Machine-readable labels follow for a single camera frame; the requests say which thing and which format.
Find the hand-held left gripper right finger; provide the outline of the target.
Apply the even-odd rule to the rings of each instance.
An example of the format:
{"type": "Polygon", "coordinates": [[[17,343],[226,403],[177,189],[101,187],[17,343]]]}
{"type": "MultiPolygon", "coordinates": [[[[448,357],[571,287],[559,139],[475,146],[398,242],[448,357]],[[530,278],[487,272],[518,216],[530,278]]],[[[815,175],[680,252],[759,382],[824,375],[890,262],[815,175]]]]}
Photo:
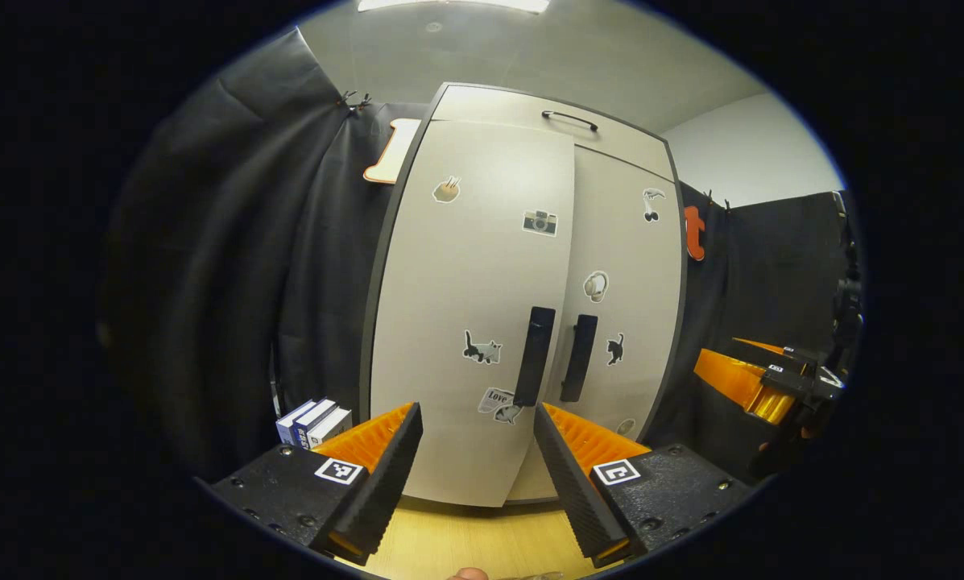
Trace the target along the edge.
{"type": "Polygon", "coordinates": [[[648,448],[556,405],[536,409],[533,433],[581,554],[596,568],[672,549],[755,493],[685,445],[648,448]]]}

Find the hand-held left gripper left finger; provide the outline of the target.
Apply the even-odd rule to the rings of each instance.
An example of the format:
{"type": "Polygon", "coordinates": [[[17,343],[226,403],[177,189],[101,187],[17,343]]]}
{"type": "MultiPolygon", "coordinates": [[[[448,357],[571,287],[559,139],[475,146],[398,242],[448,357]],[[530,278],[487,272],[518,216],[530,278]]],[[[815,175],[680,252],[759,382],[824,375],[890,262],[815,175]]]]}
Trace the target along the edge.
{"type": "Polygon", "coordinates": [[[276,445],[210,493],[272,535],[364,565],[400,502],[423,431],[412,401],[312,450],[276,445]]]}

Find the grey cabinet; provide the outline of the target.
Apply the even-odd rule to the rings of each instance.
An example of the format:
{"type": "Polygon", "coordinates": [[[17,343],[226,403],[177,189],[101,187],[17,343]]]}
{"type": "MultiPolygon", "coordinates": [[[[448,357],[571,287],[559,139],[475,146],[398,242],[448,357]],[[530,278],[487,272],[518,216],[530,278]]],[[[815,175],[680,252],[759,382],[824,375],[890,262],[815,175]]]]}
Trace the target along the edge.
{"type": "MultiPolygon", "coordinates": [[[[432,102],[430,103],[430,106],[428,106],[425,113],[423,113],[422,117],[420,117],[419,122],[416,122],[416,124],[409,124],[409,122],[405,122],[405,121],[394,122],[394,125],[393,125],[394,135],[392,136],[392,139],[390,139],[390,142],[386,145],[385,150],[383,150],[383,155],[385,155],[385,158],[387,160],[392,161],[394,164],[395,176],[391,180],[393,190],[390,195],[388,209],[386,211],[385,217],[383,218],[383,226],[382,226],[381,234],[379,235],[378,250],[376,250],[376,255],[374,260],[374,271],[372,272],[371,281],[369,284],[369,290],[366,298],[366,304],[365,304],[366,309],[365,309],[365,322],[364,322],[363,335],[362,335],[362,358],[361,358],[361,366],[360,366],[360,389],[359,389],[359,395],[360,395],[359,410],[363,419],[379,417],[379,416],[372,415],[371,412],[369,411],[370,349],[372,346],[372,339],[374,339],[374,321],[375,321],[375,313],[376,313],[376,286],[378,286],[379,279],[381,279],[381,270],[383,267],[383,258],[379,257],[379,250],[381,250],[382,247],[386,246],[388,243],[392,222],[395,216],[395,210],[397,209],[397,206],[398,206],[396,198],[398,195],[401,194],[403,181],[405,180],[405,177],[407,177],[408,168],[409,168],[409,159],[411,159],[412,155],[414,155],[416,148],[418,147],[418,143],[424,136],[427,125],[432,121],[440,121],[440,120],[433,120],[432,114],[435,109],[438,97],[441,95],[441,87],[437,90],[435,96],[433,97],[432,102]]],[[[552,97],[544,97],[544,98],[558,100],[559,102],[571,103],[569,101],[563,101],[552,97]]],[[[676,181],[673,181],[673,183],[676,184],[676,188],[678,191],[678,199],[680,199],[681,213],[683,213],[683,208],[684,208],[683,193],[681,193],[681,182],[680,180],[678,180],[677,175],[676,175],[676,181]]],[[[687,254],[685,253],[684,214],[683,214],[683,220],[681,220],[681,224],[683,224],[683,256],[684,256],[684,274],[685,274],[685,261],[687,261],[687,254]]],[[[685,283],[687,284],[687,274],[685,274],[685,283]]],[[[683,319],[684,319],[684,305],[685,305],[685,298],[684,298],[684,304],[683,304],[683,317],[681,317],[681,326],[683,325],[683,319]]],[[[681,327],[680,327],[680,330],[678,330],[676,350],[678,348],[678,344],[680,344],[680,339],[681,339],[681,327]]],[[[674,352],[672,367],[673,367],[674,359],[676,359],[676,352],[674,352]]],[[[667,377],[666,384],[664,385],[662,397],[666,392],[670,371],[667,377]]],[[[543,458],[541,457],[540,451],[538,451],[538,448],[537,448],[536,438],[533,436],[533,423],[534,423],[534,417],[536,417],[536,409],[540,405],[547,403],[547,401],[543,401],[543,399],[541,399],[541,396],[543,395],[543,390],[544,390],[544,385],[543,385],[543,388],[541,388],[541,392],[540,392],[540,395],[538,396],[536,407],[534,408],[534,416],[533,416],[532,425],[531,425],[532,441],[531,441],[530,447],[527,451],[525,458],[523,459],[523,465],[521,466],[521,470],[519,470],[518,477],[515,479],[514,485],[512,485],[512,488],[510,491],[510,498],[508,498],[508,500],[505,503],[548,502],[549,500],[556,498],[556,491],[554,489],[554,485],[552,485],[551,480],[549,480],[548,471],[547,469],[545,469],[543,458]]]]}

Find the grey cabinet door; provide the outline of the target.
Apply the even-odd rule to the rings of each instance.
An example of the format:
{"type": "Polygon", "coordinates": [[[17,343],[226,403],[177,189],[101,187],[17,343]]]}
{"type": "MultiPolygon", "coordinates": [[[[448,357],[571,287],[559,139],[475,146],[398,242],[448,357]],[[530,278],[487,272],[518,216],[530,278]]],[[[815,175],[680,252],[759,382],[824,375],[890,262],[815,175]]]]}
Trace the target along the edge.
{"type": "Polygon", "coordinates": [[[683,214],[673,181],[575,147],[569,274],[541,399],[642,441],[676,355],[683,317],[683,214]],[[598,317],[581,399],[561,401],[573,326],[598,317]]]}
{"type": "Polygon", "coordinates": [[[530,312],[564,305],[574,161],[566,135],[441,120],[409,159],[379,250],[369,367],[372,415],[420,404],[405,495],[510,498],[532,441],[535,407],[512,403],[530,312]]]}

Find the grey cabinet drawer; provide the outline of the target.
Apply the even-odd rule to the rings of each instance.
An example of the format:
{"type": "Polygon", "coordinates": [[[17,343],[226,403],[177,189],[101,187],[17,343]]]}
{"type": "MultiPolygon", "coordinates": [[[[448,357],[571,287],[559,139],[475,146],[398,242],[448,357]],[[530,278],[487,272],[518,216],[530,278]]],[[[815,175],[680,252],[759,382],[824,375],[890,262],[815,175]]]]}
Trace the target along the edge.
{"type": "Polygon", "coordinates": [[[676,181],[676,166],[666,140],[629,122],[577,104],[514,89],[445,82],[432,118],[441,121],[492,122],[568,135],[580,147],[610,155],[662,179],[676,181]],[[544,120],[541,117],[543,110],[562,111],[596,122],[598,132],[563,118],[544,120]]]}

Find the black backdrop cloth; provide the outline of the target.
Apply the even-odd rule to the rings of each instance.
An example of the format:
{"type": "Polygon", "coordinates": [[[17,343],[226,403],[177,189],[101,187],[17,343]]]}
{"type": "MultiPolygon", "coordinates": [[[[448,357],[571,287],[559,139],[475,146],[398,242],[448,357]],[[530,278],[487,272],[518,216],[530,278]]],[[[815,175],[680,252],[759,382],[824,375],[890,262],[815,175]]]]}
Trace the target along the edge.
{"type": "MultiPolygon", "coordinates": [[[[299,30],[209,78],[156,128],[107,235],[110,360],[183,468],[223,478],[273,445],[278,412],[359,410],[362,335],[395,168],[394,122],[430,103],[352,104],[299,30]]],[[[730,209],[681,182],[685,305],[666,392],[639,443],[739,423],[699,352],[732,338],[830,348],[850,240],[838,192],[730,209]]]]}

